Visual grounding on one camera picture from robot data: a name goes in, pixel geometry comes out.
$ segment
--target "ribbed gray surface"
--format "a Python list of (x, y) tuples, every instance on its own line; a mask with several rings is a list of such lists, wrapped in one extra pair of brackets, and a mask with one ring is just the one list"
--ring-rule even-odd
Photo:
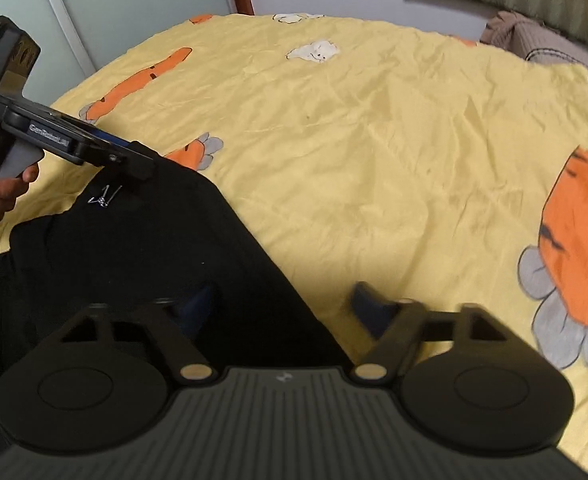
[(0, 458), (3, 480), (552, 478), (588, 475), (557, 450), (508, 459), (452, 452), (408, 426), (388, 393), (352, 386), (337, 370), (231, 370), (181, 392), (126, 446), (72, 458), (13, 447)]

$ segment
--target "white cartoon character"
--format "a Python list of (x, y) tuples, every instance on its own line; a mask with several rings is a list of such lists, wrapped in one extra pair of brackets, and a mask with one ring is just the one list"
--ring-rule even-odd
[(303, 45), (299, 48), (295, 48), (289, 54), (287, 59), (294, 59), (299, 57), (306, 61), (314, 61), (315, 63), (323, 63), (331, 57), (338, 54), (340, 50), (338, 47), (327, 40), (314, 41), (309, 45)]
[(306, 12), (301, 12), (300, 14), (275, 14), (273, 19), (280, 23), (298, 23), (301, 20), (313, 20), (322, 17), (323, 14), (307, 14)]

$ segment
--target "black garment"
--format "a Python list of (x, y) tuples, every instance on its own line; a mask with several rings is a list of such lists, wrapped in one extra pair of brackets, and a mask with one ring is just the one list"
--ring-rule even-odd
[[(101, 171), (72, 208), (16, 226), (0, 255), (0, 375), (81, 304), (134, 308), (213, 282), (221, 308), (195, 344), (228, 365), (317, 367), (351, 362), (200, 174), (134, 143), (156, 161), (143, 183)], [(106, 197), (120, 185), (107, 207)]]

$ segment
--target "cartoon print bedsheet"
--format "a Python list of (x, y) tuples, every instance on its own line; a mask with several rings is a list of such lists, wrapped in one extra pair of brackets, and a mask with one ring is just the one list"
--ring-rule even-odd
[[(199, 16), (56, 102), (211, 179), (357, 360), (364, 280), (480, 303), (571, 381), (588, 470), (588, 72), (383, 22)], [(53, 156), (0, 224), (63, 211), (96, 172)]]

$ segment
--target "gold circular cap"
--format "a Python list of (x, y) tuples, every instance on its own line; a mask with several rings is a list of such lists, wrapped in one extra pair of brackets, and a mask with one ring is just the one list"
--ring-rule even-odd
[(378, 381), (387, 375), (387, 368), (373, 363), (365, 363), (358, 366), (354, 373), (365, 381)]
[(207, 365), (186, 365), (181, 368), (181, 376), (190, 381), (203, 381), (213, 373), (214, 370)]

